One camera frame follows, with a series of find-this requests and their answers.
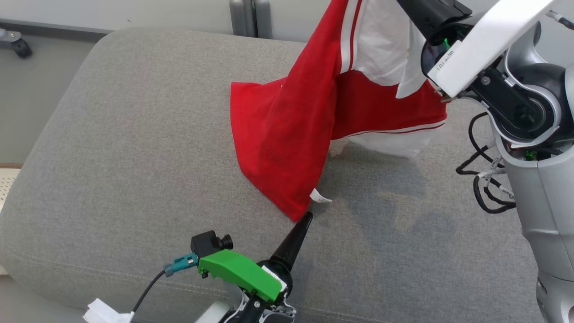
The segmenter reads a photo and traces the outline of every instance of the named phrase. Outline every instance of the red cloth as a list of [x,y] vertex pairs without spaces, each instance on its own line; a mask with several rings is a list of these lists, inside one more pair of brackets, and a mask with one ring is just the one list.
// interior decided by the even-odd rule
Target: red cloth
[[[420,130],[425,129],[421,125],[440,126],[436,123],[447,117],[430,84],[397,99],[398,84],[381,86],[353,70],[352,45],[350,60],[342,62],[342,29],[349,22],[344,18],[355,3],[353,44],[365,4],[333,0],[286,78],[231,85],[231,126],[239,166],[293,221],[311,202],[309,195],[319,182],[332,139],[361,132]],[[342,71],[342,64],[348,69]]]

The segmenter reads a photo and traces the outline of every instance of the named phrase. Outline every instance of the clothing tag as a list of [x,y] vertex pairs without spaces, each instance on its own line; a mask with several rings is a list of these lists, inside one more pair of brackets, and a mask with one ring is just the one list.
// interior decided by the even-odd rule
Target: clothing tag
[[333,200],[328,199],[328,198],[324,198],[321,194],[319,194],[317,189],[313,189],[310,196],[311,196],[311,199],[317,203],[331,203],[331,202],[333,202]]
[[449,60],[452,55],[455,54],[455,50],[462,44],[460,40],[456,41],[456,43],[443,55],[440,61],[432,68],[432,70],[428,73],[428,76],[433,82],[436,83],[436,76],[439,74],[440,70],[446,65],[447,60]]

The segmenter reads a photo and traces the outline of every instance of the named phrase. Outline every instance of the wall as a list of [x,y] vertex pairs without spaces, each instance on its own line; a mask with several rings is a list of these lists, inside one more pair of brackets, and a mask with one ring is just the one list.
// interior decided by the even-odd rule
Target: wall
[[98,31],[165,27],[233,34],[229,0],[2,0],[0,8],[0,21],[20,24]]
[[[275,39],[307,41],[330,0],[269,0]],[[475,11],[497,0],[462,0]],[[117,30],[131,26],[186,28],[233,33],[229,0],[3,0],[0,21],[57,25],[79,30]],[[561,0],[556,9],[574,17],[574,1]],[[574,63],[574,31],[549,18],[538,46],[551,63]]]
[[[461,0],[474,12],[491,8],[497,0]],[[280,40],[307,41],[319,23],[329,0],[271,0],[273,37]],[[574,2],[562,0],[556,10],[574,18]],[[574,64],[574,31],[550,18],[544,18],[543,35],[537,47],[541,56],[551,63]]]

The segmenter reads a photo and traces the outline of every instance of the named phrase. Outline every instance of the black cable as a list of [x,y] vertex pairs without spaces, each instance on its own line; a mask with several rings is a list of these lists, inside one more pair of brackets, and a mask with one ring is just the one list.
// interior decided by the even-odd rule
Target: black cable
[[[486,152],[487,150],[488,150],[488,146],[484,146],[480,149],[480,152]],[[467,168],[468,165],[470,165],[472,162],[474,162],[480,156],[480,152],[475,152],[474,155],[472,155],[468,160],[466,160],[464,163],[462,163],[460,166],[458,166],[456,168],[456,173],[459,175],[478,175],[479,173],[476,171],[466,171],[464,169]],[[490,180],[490,182],[496,187],[501,186],[501,184],[494,178],[492,178]]]
[[479,188],[479,182],[480,182],[480,177],[476,176],[474,178],[474,182],[472,183],[472,188],[474,191],[474,196],[476,197],[476,201],[478,202],[478,205],[480,205],[480,207],[488,214],[501,214],[504,213],[508,210],[514,209],[516,207],[516,204],[513,203],[512,205],[504,205],[498,209],[490,209],[484,202],[484,199],[482,199],[482,195],[480,194],[480,188]]
[[[459,175],[473,175],[475,176],[474,182],[472,184],[472,188],[473,188],[473,192],[474,192],[474,196],[476,198],[476,201],[478,202],[478,205],[487,213],[489,214],[500,214],[503,212],[506,212],[508,210],[514,209],[516,208],[516,203],[515,202],[510,202],[510,201],[503,201],[497,197],[495,197],[492,192],[490,191],[490,189],[487,187],[484,187],[484,193],[488,196],[488,198],[493,201],[496,202],[500,205],[502,205],[502,207],[498,208],[498,209],[490,209],[484,202],[484,199],[482,198],[482,195],[480,193],[480,177],[478,177],[479,173],[476,171],[467,171],[465,170],[466,167],[468,167],[472,162],[474,162],[479,156],[482,156],[483,158],[485,158],[486,160],[488,160],[490,163],[494,162],[494,159],[490,158],[489,155],[486,154],[486,151],[488,151],[488,146],[483,146],[482,148],[478,146],[478,144],[476,143],[476,140],[474,139],[474,134],[473,134],[473,129],[474,129],[474,125],[476,123],[476,121],[482,117],[487,116],[488,113],[481,113],[477,116],[475,116],[474,118],[472,118],[469,126],[468,126],[468,138],[470,139],[472,146],[475,148],[476,152],[468,159],[466,160],[464,163],[462,163],[460,166],[458,166],[456,168],[456,173]],[[495,180],[494,178],[490,179],[490,183],[493,184],[494,186],[500,188],[501,184]]]
[[494,196],[494,195],[492,194],[492,192],[490,191],[490,188],[489,188],[488,186],[487,186],[487,187],[484,187],[484,188],[483,188],[483,191],[484,191],[484,193],[486,194],[486,196],[488,196],[488,198],[489,198],[491,201],[494,201],[494,202],[496,202],[496,203],[498,203],[498,204],[500,204],[500,205],[509,205],[509,206],[514,206],[514,207],[516,207],[516,203],[515,203],[515,202],[503,201],[503,200],[497,198],[496,196]]
[[470,143],[472,144],[474,149],[480,154],[480,156],[482,156],[484,159],[488,160],[489,163],[492,163],[492,162],[494,162],[494,159],[490,158],[490,156],[485,153],[486,151],[482,151],[482,149],[476,143],[476,140],[474,139],[474,134],[472,132],[472,130],[474,129],[474,123],[476,123],[476,121],[478,119],[485,117],[487,115],[488,115],[488,113],[483,112],[483,113],[475,116],[474,118],[472,118],[472,120],[470,121],[470,124],[468,126],[468,138],[470,139]]
[[570,30],[574,30],[574,23],[564,17],[558,20],[559,23],[563,24],[566,28]]
[[148,294],[149,290],[152,288],[152,286],[156,283],[156,281],[161,278],[163,275],[165,275],[165,270],[162,270],[161,273],[157,274],[157,276],[152,280],[151,283],[149,283],[148,287],[145,289],[145,291],[143,292],[143,294],[141,295],[141,297],[139,298],[139,301],[135,304],[134,309],[131,310],[132,312],[135,313],[135,311],[138,310],[139,305],[142,303],[142,301],[144,300],[144,298],[146,297],[146,295]]

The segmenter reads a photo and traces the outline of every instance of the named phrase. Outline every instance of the gray upholstered ottoman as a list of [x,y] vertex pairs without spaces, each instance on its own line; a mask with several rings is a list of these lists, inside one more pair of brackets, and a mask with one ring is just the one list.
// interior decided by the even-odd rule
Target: gray upholstered ottoman
[[[62,304],[99,297],[129,312],[194,234],[229,233],[235,250],[268,257],[293,224],[237,165],[229,89],[285,76],[303,46],[181,30],[105,37],[10,191],[0,263]],[[452,138],[417,160],[351,144],[329,159],[319,189],[334,201],[312,206],[293,270],[300,322],[542,321],[516,214],[486,215],[472,178],[455,174],[479,108],[449,112]],[[221,281],[182,272],[160,280],[136,318],[194,322],[226,297]]]

